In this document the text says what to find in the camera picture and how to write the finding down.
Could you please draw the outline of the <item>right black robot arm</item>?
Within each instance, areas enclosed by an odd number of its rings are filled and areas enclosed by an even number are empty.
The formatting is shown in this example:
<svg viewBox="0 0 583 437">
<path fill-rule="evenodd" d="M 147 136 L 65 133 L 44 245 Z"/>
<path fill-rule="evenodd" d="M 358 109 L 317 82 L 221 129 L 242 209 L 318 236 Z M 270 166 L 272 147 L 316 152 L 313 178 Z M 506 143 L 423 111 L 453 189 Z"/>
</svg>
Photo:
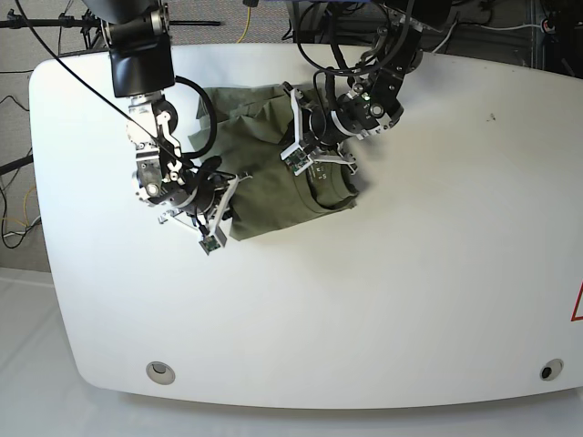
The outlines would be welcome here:
<svg viewBox="0 0 583 437">
<path fill-rule="evenodd" d="M 164 208 L 165 224 L 187 217 L 185 226 L 202 243 L 222 246 L 220 228 L 240 177 L 220 171 L 210 155 L 218 118 L 210 96 L 198 84 L 176 76 L 171 54 L 169 7 L 163 1 L 88 1 L 100 21 L 111 64 L 114 95 L 127 98 L 128 139 L 136 153 L 136 196 Z M 210 117 L 210 131 L 199 151 L 185 152 L 174 136 L 179 122 L 165 90 L 184 85 L 194 90 Z"/>
</svg>

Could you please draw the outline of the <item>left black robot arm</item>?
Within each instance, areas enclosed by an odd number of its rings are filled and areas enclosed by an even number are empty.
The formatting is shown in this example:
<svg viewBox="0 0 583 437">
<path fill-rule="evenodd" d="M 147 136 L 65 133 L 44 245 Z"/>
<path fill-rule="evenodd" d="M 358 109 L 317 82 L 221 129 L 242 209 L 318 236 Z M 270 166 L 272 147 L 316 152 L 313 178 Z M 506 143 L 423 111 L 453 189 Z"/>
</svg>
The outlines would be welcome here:
<svg viewBox="0 0 583 437">
<path fill-rule="evenodd" d="M 314 35 L 328 20 L 328 44 L 335 66 L 311 61 L 324 89 L 314 97 L 289 83 L 282 86 L 291 100 L 293 141 L 281 160 L 300 175 L 316 163 L 344 165 L 356 172 L 354 157 L 343 144 L 350 138 L 380 135 L 400 120 L 404 109 L 398 100 L 404 78 L 423 58 L 421 39 L 426 29 L 441 31 L 450 14 L 449 1 L 376 1 L 384 16 L 369 50 L 348 66 L 337 39 L 339 16 L 347 2 L 292 2 L 288 12 L 295 44 Z"/>
</svg>

